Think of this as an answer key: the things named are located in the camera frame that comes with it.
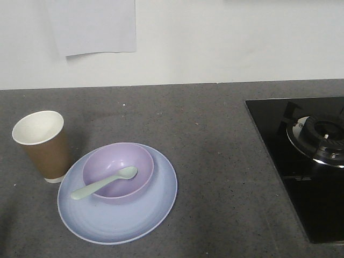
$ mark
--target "paper cup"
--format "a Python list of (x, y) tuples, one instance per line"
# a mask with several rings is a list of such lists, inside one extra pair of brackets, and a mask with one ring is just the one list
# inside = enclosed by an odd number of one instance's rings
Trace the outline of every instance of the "paper cup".
[(14, 141), (26, 151), (49, 183), (59, 183), (71, 166), (62, 115), (55, 111), (29, 114), (12, 130)]

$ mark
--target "black glass cooktop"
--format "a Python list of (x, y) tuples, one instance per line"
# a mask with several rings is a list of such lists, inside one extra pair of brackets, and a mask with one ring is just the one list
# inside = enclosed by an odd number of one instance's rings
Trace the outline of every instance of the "black glass cooktop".
[[(258, 99), (246, 105), (309, 240), (343, 243), (344, 97)], [(303, 148), (298, 138), (309, 146)]]

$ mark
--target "spoon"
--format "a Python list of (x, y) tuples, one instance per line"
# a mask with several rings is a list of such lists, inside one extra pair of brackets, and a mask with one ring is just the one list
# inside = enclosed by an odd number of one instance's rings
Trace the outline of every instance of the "spoon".
[(109, 176), (105, 179), (99, 180), (97, 182), (86, 185), (83, 188), (79, 188), (73, 191), (70, 196), (74, 200), (80, 200), (86, 196), (91, 195), (100, 188), (106, 186), (107, 184), (117, 180), (117, 179), (132, 179), (138, 172), (136, 167), (126, 167), (119, 169), (115, 175)]

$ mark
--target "gray countertop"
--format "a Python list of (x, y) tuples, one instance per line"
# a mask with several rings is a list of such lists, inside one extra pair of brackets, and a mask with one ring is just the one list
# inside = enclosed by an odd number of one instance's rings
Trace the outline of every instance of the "gray countertop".
[[(0, 91), (0, 257), (343, 257), (342, 246), (309, 243), (245, 106), (339, 95), (344, 80)], [(178, 178), (163, 223), (115, 246), (69, 232), (59, 184), (46, 183), (11, 138), (39, 110), (64, 116), (75, 160), (113, 142), (161, 151)]]

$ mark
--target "paper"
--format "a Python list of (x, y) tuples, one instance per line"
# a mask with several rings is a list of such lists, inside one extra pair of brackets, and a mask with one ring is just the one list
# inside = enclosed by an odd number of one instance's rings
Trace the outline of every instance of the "paper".
[(135, 0), (46, 0), (62, 56), (135, 52)]

